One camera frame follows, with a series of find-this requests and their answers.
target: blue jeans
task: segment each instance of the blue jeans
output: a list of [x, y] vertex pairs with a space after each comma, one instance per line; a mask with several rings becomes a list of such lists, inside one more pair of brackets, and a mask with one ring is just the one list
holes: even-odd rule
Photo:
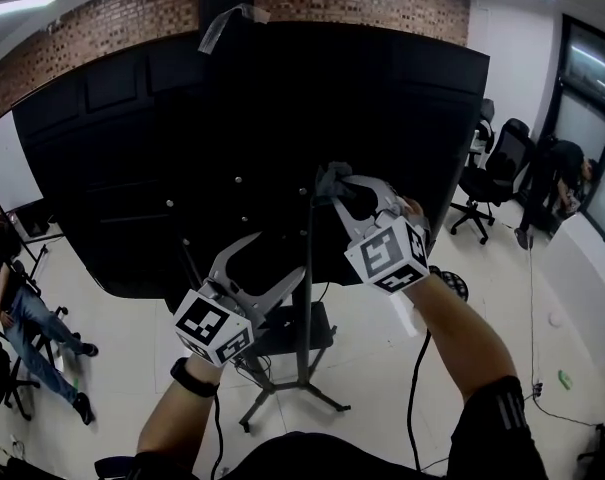
[[10, 329], [5, 329], [4, 334], [17, 355], [22, 358], [24, 366], [51, 391], [72, 404], [78, 394], [77, 390], [64, 380], [55, 366], [35, 350], [26, 336], [24, 326], [27, 321], [37, 323], [44, 336], [58, 343], [64, 343], [76, 354], [82, 352], [82, 342], [71, 334], [62, 320], [47, 309], [40, 297], [24, 286], [18, 289], [13, 299], [11, 317], [14, 325]]

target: watch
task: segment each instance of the watch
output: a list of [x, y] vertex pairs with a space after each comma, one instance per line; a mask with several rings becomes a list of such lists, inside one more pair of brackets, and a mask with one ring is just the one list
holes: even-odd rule
[[191, 376], [184, 367], [186, 357], [178, 359], [173, 368], [171, 368], [171, 377], [180, 383], [180, 385], [191, 393], [201, 396], [202, 398], [211, 398], [218, 392], [220, 385], [213, 385], [209, 382], [202, 382]]

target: brick wall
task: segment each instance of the brick wall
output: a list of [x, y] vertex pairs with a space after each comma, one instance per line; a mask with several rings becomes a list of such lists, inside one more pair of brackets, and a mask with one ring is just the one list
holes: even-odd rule
[[[466, 45], [468, 0], [255, 0], [272, 21], [334, 21], [414, 32]], [[0, 61], [0, 116], [64, 72], [128, 46], [196, 30], [197, 0], [93, 0]]]

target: white cube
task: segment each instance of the white cube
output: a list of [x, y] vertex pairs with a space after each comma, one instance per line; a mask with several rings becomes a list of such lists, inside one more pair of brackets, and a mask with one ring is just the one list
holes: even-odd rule
[[222, 366], [253, 343], [251, 322], [214, 300], [189, 290], [173, 316], [184, 346]]
[[398, 217], [344, 254], [365, 284], [387, 295], [429, 275], [424, 241], [404, 217]]

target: black shoe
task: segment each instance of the black shoe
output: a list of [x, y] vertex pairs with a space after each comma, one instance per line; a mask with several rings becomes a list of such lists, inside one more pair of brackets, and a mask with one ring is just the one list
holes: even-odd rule
[[518, 245], [522, 247], [525, 251], [529, 250], [529, 235], [526, 234], [526, 231], [522, 231], [520, 228], [516, 228], [515, 238], [518, 240]]
[[82, 421], [85, 425], [89, 425], [95, 419], [95, 416], [93, 416], [93, 412], [91, 411], [89, 397], [84, 393], [78, 393], [78, 396], [75, 397], [73, 408], [78, 411], [78, 414], [82, 418]]
[[[82, 340], [82, 336], [80, 336], [79, 332], [74, 332], [73, 337], [77, 338], [78, 340]], [[96, 347], [93, 343], [82, 343], [82, 352], [80, 352], [80, 354], [88, 357], [95, 357], [99, 352], [100, 349], [98, 349], [98, 347]]]

